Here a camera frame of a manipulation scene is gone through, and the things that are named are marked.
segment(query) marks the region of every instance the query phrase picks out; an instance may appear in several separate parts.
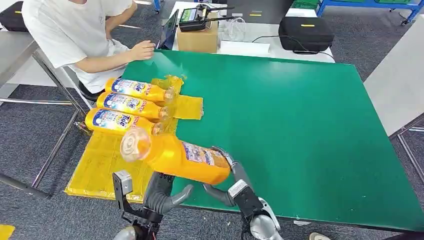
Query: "orange detergent bottle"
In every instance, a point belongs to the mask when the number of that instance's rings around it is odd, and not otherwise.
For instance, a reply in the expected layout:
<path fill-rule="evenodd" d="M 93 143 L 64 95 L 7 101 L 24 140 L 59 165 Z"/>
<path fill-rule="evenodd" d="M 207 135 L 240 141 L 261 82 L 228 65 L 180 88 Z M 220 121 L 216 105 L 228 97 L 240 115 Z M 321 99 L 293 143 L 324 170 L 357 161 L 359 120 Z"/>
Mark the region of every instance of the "orange detergent bottle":
<path fill-rule="evenodd" d="M 169 118 L 167 106 L 160 107 L 152 101 L 114 92 L 103 92 L 97 98 L 97 107 L 132 114 L 147 119 L 165 120 Z"/>
<path fill-rule="evenodd" d="M 211 185 L 222 183 L 230 174 L 221 153 L 181 141 L 170 133 L 149 135 L 139 127 L 125 133 L 120 153 L 128 162 L 146 161 L 156 172 Z"/>
<path fill-rule="evenodd" d="M 146 82 L 127 80 L 122 78 L 109 78 L 104 86 L 106 92 L 129 95 L 135 98 L 152 102 L 171 102 L 174 99 L 174 89 L 167 90 Z"/>
<path fill-rule="evenodd" d="M 124 135 L 134 127 L 146 129 L 149 134 L 160 134 L 163 131 L 162 123 L 152 123 L 144 117 L 113 111 L 104 108 L 93 108 L 85 117 L 85 124 L 93 131 L 100 131 L 115 135 Z"/>

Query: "black case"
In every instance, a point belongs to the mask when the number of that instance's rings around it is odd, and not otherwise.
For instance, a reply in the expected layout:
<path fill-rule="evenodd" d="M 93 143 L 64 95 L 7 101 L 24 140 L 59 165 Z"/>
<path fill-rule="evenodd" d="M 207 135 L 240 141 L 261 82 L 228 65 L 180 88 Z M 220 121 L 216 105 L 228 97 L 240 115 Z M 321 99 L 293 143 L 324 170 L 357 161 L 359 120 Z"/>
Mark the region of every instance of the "black case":
<path fill-rule="evenodd" d="M 290 51 L 321 52 L 330 47 L 334 39 L 333 31 L 320 17 L 286 16 L 279 24 L 278 35 L 282 47 Z"/>
<path fill-rule="evenodd" d="M 13 32 L 28 32 L 24 23 L 24 18 L 20 12 L 23 1 L 17 1 L 6 10 L 0 12 L 0 23 L 5 29 Z"/>

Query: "green table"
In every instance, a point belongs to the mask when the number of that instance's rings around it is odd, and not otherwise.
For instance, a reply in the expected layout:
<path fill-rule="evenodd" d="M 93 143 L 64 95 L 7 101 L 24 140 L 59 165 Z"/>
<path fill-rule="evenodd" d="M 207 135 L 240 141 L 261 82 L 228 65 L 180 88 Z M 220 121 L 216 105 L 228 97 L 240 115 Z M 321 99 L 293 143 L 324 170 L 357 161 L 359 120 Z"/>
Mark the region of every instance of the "green table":
<path fill-rule="evenodd" d="M 243 164 L 280 217 L 424 232 L 424 214 L 353 65 L 159 50 L 125 79 L 185 75 L 181 93 L 203 97 L 201 120 L 176 135 L 219 146 Z M 218 185 L 226 190 L 229 177 Z M 184 204 L 238 211 L 194 184 Z"/>

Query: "gray carpet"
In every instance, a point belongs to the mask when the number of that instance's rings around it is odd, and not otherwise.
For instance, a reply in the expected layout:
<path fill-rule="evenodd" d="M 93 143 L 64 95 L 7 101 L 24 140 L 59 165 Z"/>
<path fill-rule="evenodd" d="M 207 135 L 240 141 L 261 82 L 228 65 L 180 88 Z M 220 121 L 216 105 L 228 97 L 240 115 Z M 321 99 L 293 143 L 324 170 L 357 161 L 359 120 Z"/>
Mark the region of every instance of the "gray carpet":
<path fill-rule="evenodd" d="M 141 29 L 120 27 L 112 35 L 129 47 L 138 42 L 135 40 L 157 43 L 161 19 L 168 17 L 172 7 L 173 2 L 166 0 L 162 12 L 156 15 L 152 5 L 139 5 L 126 24 Z M 336 33 L 332 47 L 336 61 L 355 64 L 363 80 L 408 29 L 400 27 L 399 15 L 387 9 L 328 7 L 323 16 Z M 63 99 L 54 87 L 27 85 L 19 86 L 11 97 Z M 62 133 L 73 108 L 4 103 L 0 113 L 0 171 L 30 183 Z M 405 137 L 423 163 L 424 134 L 407 133 Z M 53 194 L 49 200 L 0 183 L 0 223 L 16 226 L 12 240 L 109 240 L 125 226 L 113 201 L 68 196 L 63 192 L 87 141 L 86 136 L 72 128 L 40 184 L 42 190 Z M 424 206 L 423 185 L 397 140 L 393 141 L 393 147 Z M 306 240 L 311 232 L 320 232 L 333 240 L 380 240 L 394 234 L 329 224 L 280 223 L 286 240 Z M 240 226 L 240 217 L 236 214 L 179 208 L 164 217 L 158 239 L 236 240 L 240 239 Z"/>

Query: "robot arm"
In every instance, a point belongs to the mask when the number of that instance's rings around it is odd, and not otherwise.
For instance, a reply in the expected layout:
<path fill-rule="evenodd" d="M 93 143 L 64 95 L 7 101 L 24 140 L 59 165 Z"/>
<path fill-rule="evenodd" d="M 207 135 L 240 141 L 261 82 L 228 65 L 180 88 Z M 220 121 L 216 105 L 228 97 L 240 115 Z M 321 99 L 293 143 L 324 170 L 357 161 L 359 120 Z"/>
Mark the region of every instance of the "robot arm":
<path fill-rule="evenodd" d="M 258 197 L 243 166 L 219 147 L 212 147 L 220 152 L 227 160 L 234 175 L 235 184 L 228 191 L 222 191 L 211 185 L 203 184 L 205 191 L 225 205 L 240 208 L 244 233 L 249 233 L 259 240 L 283 240 L 278 231 L 281 229 L 270 205 Z"/>
<path fill-rule="evenodd" d="M 126 195 L 133 191 L 131 175 L 121 170 L 114 172 L 113 187 L 118 207 L 122 210 L 122 218 L 129 221 L 131 226 L 122 229 L 114 240 L 155 240 L 164 214 L 184 202 L 191 194 L 193 185 L 187 185 L 180 193 L 170 196 L 174 176 L 153 172 L 143 198 L 143 207 L 133 209 Z M 138 217 L 130 221 L 124 217 L 129 213 Z"/>

